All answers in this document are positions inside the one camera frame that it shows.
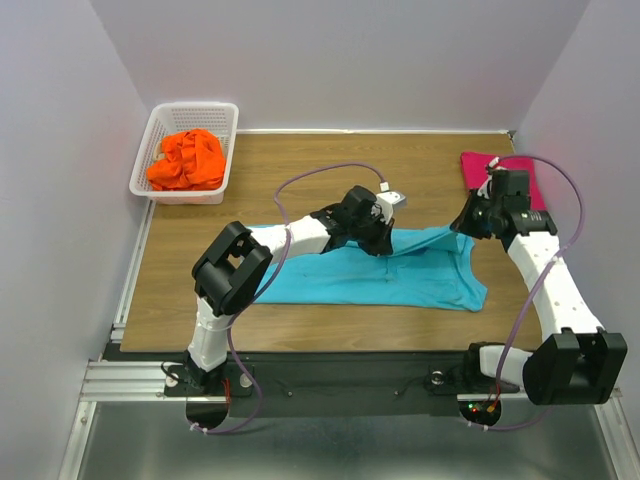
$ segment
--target plastic basket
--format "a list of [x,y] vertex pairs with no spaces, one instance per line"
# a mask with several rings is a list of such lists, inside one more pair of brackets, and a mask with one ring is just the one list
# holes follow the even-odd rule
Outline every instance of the plastic basket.
[[[151,112],[149,123],[142,136],[142,143],[131,173],[129,190],[134,195],[149,197],[159,203],[170,205],[221,203],[229,183],[237,126],[238,107],[233,103],[174,102],[158,105]],[[183,192],[153,190],[147,180],[147,168],[155,161],[156,145],[167,135],[194,128],[208,130],[220,140],[222,151],[227,159],[222,185],[217,190]]]

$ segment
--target pink fabric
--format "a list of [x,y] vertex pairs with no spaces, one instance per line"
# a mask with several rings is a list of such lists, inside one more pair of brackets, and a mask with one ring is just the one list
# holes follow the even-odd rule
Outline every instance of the pink fabric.
[[[487,155],[485,153],[462,152],[460,155],[460,165],[462,166],[462,175],[468,189],[479,188],[487,179],[487,165],[496,155]],[[546,210],[547,207],[542,199],[542,194],[538,189],[536,182],[536,172],[533,169],[533,160],[530,158],[512,158],[505,160],[502,165],[504,168],[511,170],[528,170],[531,189],[531,208],[533,210]]]

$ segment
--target wooden table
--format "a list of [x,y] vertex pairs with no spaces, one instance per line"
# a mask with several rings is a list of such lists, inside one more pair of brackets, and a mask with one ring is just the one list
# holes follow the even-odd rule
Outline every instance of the wooden table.
[[[155,209],[121,350],[180,351],[193,333],[196,302],[191,268],[222,227],[282,223],[273,192],[311,168],[347,160],[372,163],[409,206],[396,227],[450,223],[466,191],[460,152],[512,152],[507,135],[239,135],[224,202],[217,206]],[[339,201],[354,184],[377,188],[361,168],[345,168],[302,180],[282,199],[291,219]],[[479,313],[415,307],[360,305],[254,305],[234,326],[245,351],[354,351],[466,349],[474,341],[505,341],[527,290],[499,241],[477,242],[473,272],[488,289]],[[516,345],[540,344],[534,311]]]

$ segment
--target wall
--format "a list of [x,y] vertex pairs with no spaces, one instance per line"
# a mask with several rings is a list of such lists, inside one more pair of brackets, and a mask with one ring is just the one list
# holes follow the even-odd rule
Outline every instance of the wall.
[[137,234],[148,114],[85,0],[0,19],[0,476],[53,479]]
[[147,107],[243,128],[514,128],[588,0],[91,0]]
[[[553,158],[575,177],[587,223],[568,261],[594,313],[630,350],[621,386],[640,438],[640,3],[593,0],[522,122],[516,145]],[[567,186],[540,169],[541,187],[564,231],[575,226]]]

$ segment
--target orange cloth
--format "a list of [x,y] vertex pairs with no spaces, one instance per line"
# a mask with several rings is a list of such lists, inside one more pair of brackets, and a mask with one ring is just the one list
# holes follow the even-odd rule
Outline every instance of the orange cloth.
[[222,185],[227,164],[220,141],[194,129],[162,139],[165,158],[147,168],[154,190],[215,190]]

